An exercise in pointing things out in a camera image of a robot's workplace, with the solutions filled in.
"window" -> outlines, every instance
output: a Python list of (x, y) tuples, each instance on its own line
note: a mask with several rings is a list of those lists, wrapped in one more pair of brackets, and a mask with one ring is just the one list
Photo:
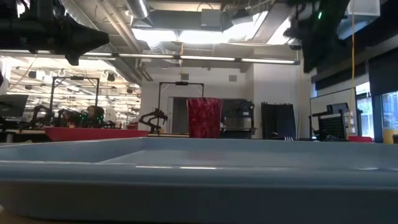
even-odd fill
[(398, 128), (398, 91), (382, 96), (383, 128)]
[(356, 87), (356, 104), (361, 113), (362, 136), (374, 138), (372, 98), (369, 82)]

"metal frame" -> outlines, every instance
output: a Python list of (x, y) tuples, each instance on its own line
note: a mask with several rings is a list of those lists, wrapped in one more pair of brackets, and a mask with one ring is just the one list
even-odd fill
[(61, 82), (63, 82), (65, 79), (70, 79), (70, 80), (96, 80), (97, 81), (97, 86), (96, 86), (96, 92), (95, 92), (95, 107), (98, 105), (98, 93), (100, 92), (100, 79), (99, 78), (86, 78), (86, 77), (52, 77), (52, 86), (51, 86), (51, 97), (50, 97), (50, 110), (52, 111), (52, 105), (53, 105), (53, 100), (54, 100), (54, 90), (58, 85), (55, 84), (55, 81), (57, 79), (62, 79)]
[(160, 110), (160, 97), (162, 96), (162, 85), (173, 84), (176, 86), (188, 86), (188, 85), (200, 85), (201, 86), (201, 97), (205, 95), (205, 84), (204, 83), (189, 83), (189, 82), (159, 82), (159, 95), (157, 97), (157, 109)]

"red tray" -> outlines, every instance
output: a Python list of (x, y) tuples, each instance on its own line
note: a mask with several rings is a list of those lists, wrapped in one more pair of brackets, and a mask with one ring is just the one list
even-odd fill
[(81, 141), (146, 137), (148, 131), (95, 128), (45, 128), (45, 134), (53, 141)]

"gray plastic tray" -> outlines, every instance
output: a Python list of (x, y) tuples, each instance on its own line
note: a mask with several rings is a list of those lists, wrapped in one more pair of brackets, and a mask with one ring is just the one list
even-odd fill
[(398, 147), (136, 138), (0, 147), (0, 204), (50, 220), (397, 223)]

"computer monitor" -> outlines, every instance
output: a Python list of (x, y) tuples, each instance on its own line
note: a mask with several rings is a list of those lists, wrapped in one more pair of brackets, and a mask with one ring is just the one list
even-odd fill
[(29, 95), (0, 95), (0, 116), (21, 118)]

